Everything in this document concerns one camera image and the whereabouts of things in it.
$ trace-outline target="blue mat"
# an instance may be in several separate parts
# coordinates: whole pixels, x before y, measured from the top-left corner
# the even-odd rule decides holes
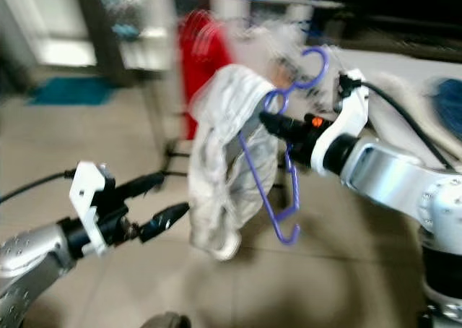
[[[114,89],[102,77],[54,77],[32,93],[29,105],[102,105]]]

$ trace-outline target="orange light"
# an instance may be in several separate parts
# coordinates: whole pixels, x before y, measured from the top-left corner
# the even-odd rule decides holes
[[[315,117],[315,118],[313,118],[313,120],[311,120],[311,124],[316,128],[321,127],[323,122],[324,122],[324,120],[321,117]]]

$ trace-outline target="blue object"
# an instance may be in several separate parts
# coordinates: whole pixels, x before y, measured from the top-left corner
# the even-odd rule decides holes
[[[462,140],[462,81],[442,81],[433,96],[433,105],[443,126]]]
[[[102,77],[54,77],[32,93],[29,105],[102,105],[114,89]]]
[[[139,30],[132,25],[119,24],[113,26],[113,32],[115,32],[119,37],[126,40],[135,40],[141,34]]]
[[[282,95],[283,97],[283,104],[281,110],[278,111],[278,114],[284,113],[287,110],[287,104],[289,102],[289,94],[295,90],[295,89],[310,89],[317,85],[326,75],[328,67],[329,67],[329,57],[328,54],[320,47],[315,46],[312,48],[308,48],[307,50],[304,50],[302,52],[302,56],[306,56],[309,53],[319,53],[321,55],[321,58],[323,59],[323,66],[321,68],[320,73],[318,74],[317,77],[315,77],[313,80],[310,82],[294,82],[292,86],[290,86],[288,89],[283,90],[283,89],[278,89],[271,91],[268,93],[266,96],[266,99],[264,101],[264,110],[268,111],[269,105],[271,103],[271,100],[277,96],[277,95]],[[263,200],[263,205],[266,208],[266,211],[268,212],[269,218],[271,219],[271,223],[273,224],[274,231],[276,232],[276,235],[278,239],[285,245],[292,245],[294,244],[298,236],[300,234],[300,226],[296,224],[294,228],[292,229],[292,234],[289,238],[284,237],[282,234],[281,228],[279,227],[279,222],[285,220],[288,218],[290,215],[295,213],[296,211],[299,210],[300,208],[300,190],[299,190],[299,185],[298,185],[298,177],[297,177],[297,169],[290,159],[289,156],[289,151],[292,148],[292,145],[289,143],[286,143],[286,151],[284,154],[284,159],[287,167],[287,172],[291,174],[292,177],[292,199],[293,199],[293,204],[291,207],[286,208],[284,211],[280,212],[278,215],[275,215],[273,208],[271,204],[269,203],[268,197],[265,195],[265,191],[263,189],[263,186],[261,184],[261,180],[258,177],[257,170],[255,168],[255,165],[253,164],[252,157],[250,156],[250,151],[248,150],[247,144],[245,143],[245,138],[242,134],[242,132],[237,133],[237,137],[239,139],[240,146],[243,148],[245,159],[248,162],[248,165],[250,167],[250,171],[253,174],[253,178],[256,182],[258,191],[260,192],[261,198]]]

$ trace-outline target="red garment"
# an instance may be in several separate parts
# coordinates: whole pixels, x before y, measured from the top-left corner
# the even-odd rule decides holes
[[[215,72],[232,63],[224,35],[212,16],[203,10],[193,11],[180,26],[181,69],[186,105],[189,107],[196,92]],[[186,139],[196,133],[197,123],[186,114]]]

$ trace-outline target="black connector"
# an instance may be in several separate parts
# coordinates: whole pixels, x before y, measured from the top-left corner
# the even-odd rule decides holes
[[[74,178],[76,172],[76,168],[64,171],[64,178]]]
[[[340,176],[345,163],[348,160],[353,147],[357,143],[357,138],[349,134],[342,134],[335,139],[326,151],[323,160],[323,167],[328,171]]]
[[[314,146],[332,122],[307,113],[304,122],[283,115],[260,113],[260,121],[266,130],[291,145],[290,157],[302,165],[310,166]]]
[[[169,229],[173,223],[182,218],[188,210],[188,203],[180,203],[158,212],[148,223],[139,228],[139,240],[142,243],[145,243],[152,238],[155,238],[162,232]]]
[[[360,79],[353,80],[345,74],[340,74],[339,77],[339,96],[341,99],[348,98],[354,90],[362,86]]]
[[[117,245],[126,241],[125,230],[122,225],[122,217],[128,212],[126,205],[120,206],[111,214],[100,218],[97,222],[98,229],[101,232],[107,245]],[[87,231],[85,230],[79,218],[65,219],[58,222],[66,236],[69,252],[74,259],[84,257],[82,247],[90,242]]]
[[[163,181],[164,175],[162,173],[152,173],[115,187],[116,182],[111,178],[106,181],[104,190],[95,192],[92,206],[97,207],[97,213],[100,217],[104,217],[122,207],[126,199],[146,194],[149,190],[161,185]]]

